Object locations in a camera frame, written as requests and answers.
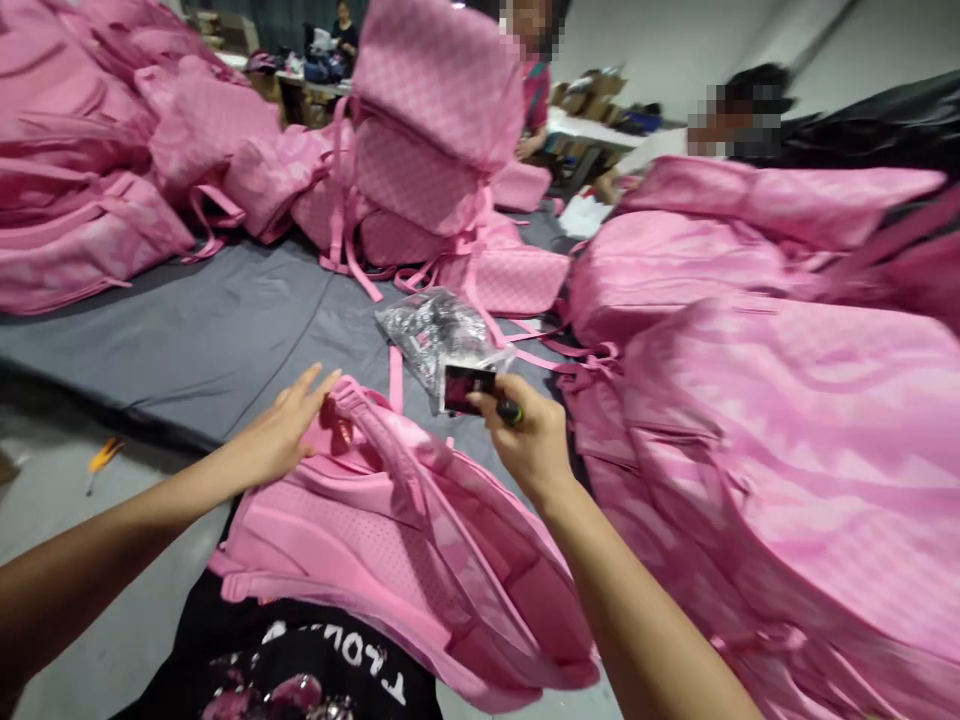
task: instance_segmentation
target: dark hair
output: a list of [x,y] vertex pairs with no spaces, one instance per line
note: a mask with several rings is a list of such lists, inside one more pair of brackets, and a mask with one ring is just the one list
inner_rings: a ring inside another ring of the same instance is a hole
[[782,115],[796,102],[784,97],[790,88],[790,71],[776,63],[765,63],[738,72],[720,87],[721,99],[734,104],[751,103],[751,112]]

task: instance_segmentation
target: small tag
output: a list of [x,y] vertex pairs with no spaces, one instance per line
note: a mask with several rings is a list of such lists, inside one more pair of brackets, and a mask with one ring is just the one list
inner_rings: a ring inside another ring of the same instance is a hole
[[490,370],[465,368],[457,365],[447,365],[444,368],[443,378],[443,407],[441,412],[460,412],[467,415],[479,415],[467,395],[470,393],[484,393],[493,395],[497,387],[497,374]]

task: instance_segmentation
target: plastic bag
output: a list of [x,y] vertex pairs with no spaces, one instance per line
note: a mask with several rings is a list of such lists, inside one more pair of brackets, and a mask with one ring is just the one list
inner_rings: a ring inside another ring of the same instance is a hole
[[430,288],[374,313],[439,411],[445,365],[504,372],[516,351],[498,348],[475,308],[446,288]]

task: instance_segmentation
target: finger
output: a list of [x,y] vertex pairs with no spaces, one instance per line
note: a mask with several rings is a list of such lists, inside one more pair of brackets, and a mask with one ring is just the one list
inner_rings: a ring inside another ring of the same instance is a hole
[[508,400],[517,403],[524,412],[535,408],[537,403],[543,400],[543,395],[534,390],[530,383],[512,373],[497,375],[497,390]]
[[290,397],[290,388],[284,388],[280,391],[280,394],[277,395],[277,399],[273,401],[273,406],[280,407],[284,402],[286,402],[288,397]]
[[503,420],[497,415],[497,399],[493,397],[493,395],[470,393],[467,395],[467,401],[483,415],[488,430],[496,430],[503,427]]
[[310,391],[310,386],[313,385],[314,381],[320,375],[321,370],[323,370],[322,363],[314,363],[308,367],[303,374],[297,378],[297,381],[290,387],[290,394],[287,395],[284,404],[292,407],[299,407],[300,403],[303,402],[303,399]]
[[343,370],[339,368],[334,370],[323,379],[323,382],[320,383],[316,390],[310,393],[310,397],[308,397],[304,403],[304,412],[309,415],[309,417],[313,417],[320,412],[320,408],[323,407],[327,395],[330,394],[333,386],[337,384],[337,380],[339,380],[342,375]]

